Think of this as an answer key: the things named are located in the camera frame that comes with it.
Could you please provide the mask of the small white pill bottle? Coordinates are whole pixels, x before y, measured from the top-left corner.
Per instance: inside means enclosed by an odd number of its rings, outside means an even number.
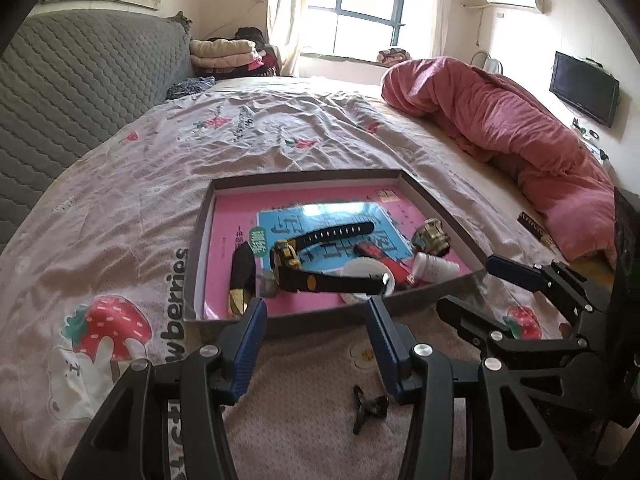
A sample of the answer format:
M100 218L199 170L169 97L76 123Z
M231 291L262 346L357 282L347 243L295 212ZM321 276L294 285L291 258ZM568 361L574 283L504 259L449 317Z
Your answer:
M418 252L414 256L411 273L419 281L438 284L457 278L460 266L453 261Z

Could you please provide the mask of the pink strawberry print bedsheet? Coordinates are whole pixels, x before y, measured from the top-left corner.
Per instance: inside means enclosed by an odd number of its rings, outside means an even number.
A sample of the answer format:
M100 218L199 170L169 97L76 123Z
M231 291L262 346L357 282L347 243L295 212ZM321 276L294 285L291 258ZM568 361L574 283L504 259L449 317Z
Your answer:
M206 188L236 174L398 168L412 174L486 254L547 263L518 224L527 200L445 133L389 107L378 87L329 80L222 84L152 108L75 162L1 256L1 427L38 477L62 477L126 361L114 338L78 351L66 323L121 301L151 330L127 346L155 364L200 337L182 322L188 246ZM362 327L267 341L250 390L224 418L243 479L393 479L410 412L395 406L352 434L350 392L376 396Z

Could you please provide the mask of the folded clothes pile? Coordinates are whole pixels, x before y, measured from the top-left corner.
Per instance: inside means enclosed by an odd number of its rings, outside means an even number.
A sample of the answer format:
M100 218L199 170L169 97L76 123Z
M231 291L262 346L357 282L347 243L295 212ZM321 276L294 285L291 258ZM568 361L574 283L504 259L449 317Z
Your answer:
M190 59L195 73L217 80L280 75L276 51L256 27L241 27L231 39L190 41Z

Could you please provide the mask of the pink blue children's book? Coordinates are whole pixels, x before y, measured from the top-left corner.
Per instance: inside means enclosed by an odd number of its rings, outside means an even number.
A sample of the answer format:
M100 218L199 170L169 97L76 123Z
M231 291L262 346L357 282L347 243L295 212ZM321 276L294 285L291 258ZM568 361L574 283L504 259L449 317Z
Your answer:
M448 235L450 249L434 270L413 262L411 239L422 224L436 219ZM480 262L456 231L456 224L435 209L423 193L401 178L337 181L314 188L273 185L215 192L206 216L207 242L203 301L198 318L228 321L232 317L232 259L242 243L250 244L256 266L256 292L272 316L303 314L361 301L340 292L281 292L272 279L270 249L279 240L341 224L370 222L366 236L321 242L299 252L307 272L367 276L387 272L388 292L404 292L462 278L480 270Z

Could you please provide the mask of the brass door knob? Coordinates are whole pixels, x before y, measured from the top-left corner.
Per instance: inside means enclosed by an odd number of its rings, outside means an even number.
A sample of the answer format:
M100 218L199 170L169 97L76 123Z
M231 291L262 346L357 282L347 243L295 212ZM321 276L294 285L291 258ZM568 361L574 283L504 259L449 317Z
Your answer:
M411 237L414 252L444 258L450 252L450 237L437 218L427 219Z

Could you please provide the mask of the pink red duvet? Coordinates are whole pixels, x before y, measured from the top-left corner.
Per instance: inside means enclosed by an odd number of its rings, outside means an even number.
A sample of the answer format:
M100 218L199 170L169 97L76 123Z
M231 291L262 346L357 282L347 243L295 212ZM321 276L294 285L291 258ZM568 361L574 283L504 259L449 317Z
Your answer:
M382 97L434 122L465 153L514 180L565 259L614 258L611 178L578 135L519 84L440 56L390 68Z

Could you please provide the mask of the black wall television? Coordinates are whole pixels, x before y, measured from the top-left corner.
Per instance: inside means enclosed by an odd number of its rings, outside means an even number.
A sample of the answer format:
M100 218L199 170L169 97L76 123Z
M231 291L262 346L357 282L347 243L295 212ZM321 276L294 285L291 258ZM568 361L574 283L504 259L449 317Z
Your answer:
M615 122L620 82L598 66L555 52L549 91L602 126Z

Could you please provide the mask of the small black clip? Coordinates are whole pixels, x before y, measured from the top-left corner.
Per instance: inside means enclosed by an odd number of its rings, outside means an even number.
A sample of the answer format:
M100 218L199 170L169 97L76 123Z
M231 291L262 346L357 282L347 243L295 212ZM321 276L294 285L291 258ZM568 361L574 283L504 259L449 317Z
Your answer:
M352 426L352 433L358 436L367 420L372 418L386 419L390 401L387 396L367 398L358 385L352 387L352 392L354 393L356 406L356 418L354 426Z

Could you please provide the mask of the grey quilted headboard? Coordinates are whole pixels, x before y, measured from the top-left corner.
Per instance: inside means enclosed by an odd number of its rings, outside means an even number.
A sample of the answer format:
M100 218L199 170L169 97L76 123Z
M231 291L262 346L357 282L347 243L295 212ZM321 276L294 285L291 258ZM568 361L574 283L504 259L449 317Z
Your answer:
M191 21L116 10L32 15L1 57L1 241L53 181L193 74Z

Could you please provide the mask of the black lettered flat tag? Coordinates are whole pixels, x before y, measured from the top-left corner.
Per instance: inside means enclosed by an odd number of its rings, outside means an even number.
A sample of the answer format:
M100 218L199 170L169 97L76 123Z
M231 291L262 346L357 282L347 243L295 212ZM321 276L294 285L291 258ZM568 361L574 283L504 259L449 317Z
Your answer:
M526 214L525 211L522 211L518 215L518 223L525 228L529 234L532 234L538 242L541 242L541 244L550 250L555 250L555 242L552 240L551 235L534 218Z

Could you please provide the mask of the dark blue patterned cloth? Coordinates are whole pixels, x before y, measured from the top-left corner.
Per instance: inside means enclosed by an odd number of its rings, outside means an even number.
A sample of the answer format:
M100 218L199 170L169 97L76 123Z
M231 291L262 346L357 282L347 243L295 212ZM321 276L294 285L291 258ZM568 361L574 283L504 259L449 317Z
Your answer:
M185 96L194 96L213 88L215 84L216 79L213 76L188 78L172 84L166 92L166 99L176 100Z

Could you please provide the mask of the black yellow wrist watch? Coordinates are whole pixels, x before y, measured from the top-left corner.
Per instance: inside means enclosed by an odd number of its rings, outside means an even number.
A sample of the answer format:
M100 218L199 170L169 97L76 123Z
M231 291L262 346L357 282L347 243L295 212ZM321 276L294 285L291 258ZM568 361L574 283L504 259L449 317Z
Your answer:
M392 276L388 271L373 274L336 274L346 262L348 240L364 240L374 231L372 221L326 226L287 240L276 240L269 261L273 279L284 292L313 294L360 294L380 296Z

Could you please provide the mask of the cream curtain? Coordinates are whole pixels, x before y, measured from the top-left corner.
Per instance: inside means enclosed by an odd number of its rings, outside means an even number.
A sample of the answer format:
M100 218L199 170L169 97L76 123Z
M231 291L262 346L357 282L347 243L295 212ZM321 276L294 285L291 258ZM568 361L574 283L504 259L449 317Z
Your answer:
M258 1L267 5L267 35L278 56L280 75L296 77L307 0Z

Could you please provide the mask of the window with blue frame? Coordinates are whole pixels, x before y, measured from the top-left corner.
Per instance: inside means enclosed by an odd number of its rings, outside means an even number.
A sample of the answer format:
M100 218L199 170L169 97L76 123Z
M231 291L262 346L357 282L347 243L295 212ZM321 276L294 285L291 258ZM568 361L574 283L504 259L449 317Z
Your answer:
M374 62L398 44L405 0L307 0L302 51Z

